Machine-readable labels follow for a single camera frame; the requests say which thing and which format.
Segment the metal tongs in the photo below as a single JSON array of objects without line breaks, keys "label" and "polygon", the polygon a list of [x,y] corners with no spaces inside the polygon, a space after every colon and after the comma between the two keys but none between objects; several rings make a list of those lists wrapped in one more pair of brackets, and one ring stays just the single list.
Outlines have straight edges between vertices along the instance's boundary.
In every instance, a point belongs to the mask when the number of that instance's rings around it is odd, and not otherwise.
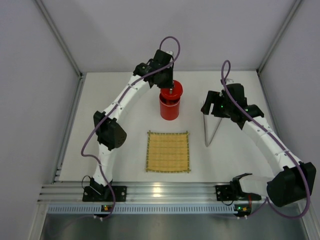
[{"label": "metal tongs", "polygon": [[207,124],[207,119],[206,119],[206,115],[202,115],[202,118],[203,118],[203,130],[204,130],[204,144],[205,146],[208,148],[211,144],[212,144],[212,141],[220,127],[220,124],[222,122],[222,118],[219,118],[217,120],[217,123],[213,129],[213,132],[211,134],[211,138],[209,139],[209,134],[208,134],[208,124]]}]

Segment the red lid with handle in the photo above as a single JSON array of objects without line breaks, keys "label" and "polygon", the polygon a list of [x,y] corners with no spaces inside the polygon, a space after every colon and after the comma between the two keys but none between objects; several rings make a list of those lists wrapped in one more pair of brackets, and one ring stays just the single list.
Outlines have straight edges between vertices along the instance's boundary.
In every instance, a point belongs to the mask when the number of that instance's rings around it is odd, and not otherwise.
[{"label": "red lid with handle", "polygon": [[162,88],[160,90],[159,99],[162,104],[167,106],[176,105],[183,95],[183,86],[182,84],[174,80],[173,81],[173,88]]}]

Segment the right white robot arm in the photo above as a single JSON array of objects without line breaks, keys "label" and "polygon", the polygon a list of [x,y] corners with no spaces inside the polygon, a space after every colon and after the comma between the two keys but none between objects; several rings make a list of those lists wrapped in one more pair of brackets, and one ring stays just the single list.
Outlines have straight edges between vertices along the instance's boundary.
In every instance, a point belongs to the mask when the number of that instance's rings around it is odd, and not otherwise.
[{"label": "right white robot arm", "polygon": [[262,110],[248,104],[244,87],[232,83],[222,91],[208,91],[201,108],[204,115],[227,118],[252,140],[269,164],[273,177],[243,173],[235,176],[230,185],[237,197],[248,194],[269,198],[277,207],[310,198],[316,177],[311,162],[304,163],[284,145],[272,130]]}]

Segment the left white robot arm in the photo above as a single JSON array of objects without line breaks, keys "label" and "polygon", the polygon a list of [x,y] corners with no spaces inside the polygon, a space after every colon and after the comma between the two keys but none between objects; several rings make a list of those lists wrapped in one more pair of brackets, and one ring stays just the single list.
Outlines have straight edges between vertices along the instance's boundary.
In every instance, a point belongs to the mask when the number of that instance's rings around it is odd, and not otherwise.
[{"label": "left white robot arm", "polygon": [[118,149],[127,139],[127,133],[121,125],[135,103],[153,86],[160,89],[174,86],[173,66],[173,52],[158,49],[148,62],[135,67],[129,82],[117,98],[104,111],[94,113],[94,130],[90,136],[97,136],[97,166],[89,185],[83,189],[83,202],[116,200],[115,191],[111,187],[113,168]]}]

